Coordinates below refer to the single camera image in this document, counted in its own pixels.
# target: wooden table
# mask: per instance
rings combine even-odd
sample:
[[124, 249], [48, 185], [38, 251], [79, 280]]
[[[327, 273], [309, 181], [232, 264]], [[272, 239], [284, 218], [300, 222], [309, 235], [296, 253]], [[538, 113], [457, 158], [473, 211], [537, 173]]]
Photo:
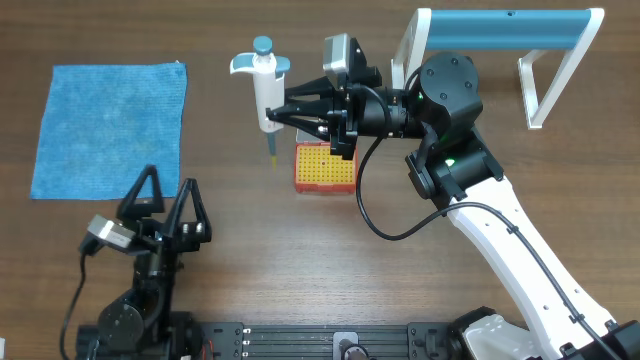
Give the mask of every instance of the wooden table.
[[[295, 132], [271, 169], [248, 76], [229, 61], [256, 35], [293, 64], [289, 86], [322, 75], [326, 36], [358, 38], [390, 83], [389, 59], [417, 6], [584, 8], [580, 1], [25, 1], [0, 3], [0, 337], [7, 356], [58, 357], [62, 319], [79, 280], [77, 246], [94, 214], [117, 202], [32, 201], [40, 120], [55, 64], [154, 64], [189, 73], [182, 177], [196, 177], [213, 241], [184, 256], [176, 310], [207, 321], [405, 324], [449, 321], [487, 305], [522, 323], [473, 245], [441, 219], [398, 243], [376, 237], [353, 196], [294, 191]], [[467, 53], [480, 73], [478, 128], [524, 208], [573, 276], [620, 322], [640, 316], [640, 2], [603, 1], [604, 24], [540, 131], [526, 128], [516, 60]], [[536, 63], [549, 84], [560, 55]], [[360, 140], [365, 149], [371, 141]], [[433, 210], [403, 158], [417, 141], [385, 141], [364, 179], [374, 221], [400, 232]], [[131, 280], [132, 259], [103, 251], [67, 336]]]

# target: blue cloth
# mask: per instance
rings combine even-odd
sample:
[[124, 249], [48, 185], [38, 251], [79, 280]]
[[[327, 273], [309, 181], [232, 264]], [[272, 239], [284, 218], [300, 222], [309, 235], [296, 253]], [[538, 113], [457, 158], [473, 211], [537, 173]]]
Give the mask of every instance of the blue cloth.
[[55, 66], [31, 198], [120, 199], [146, 164], [174, 197], [186, 90], [182, 63]]

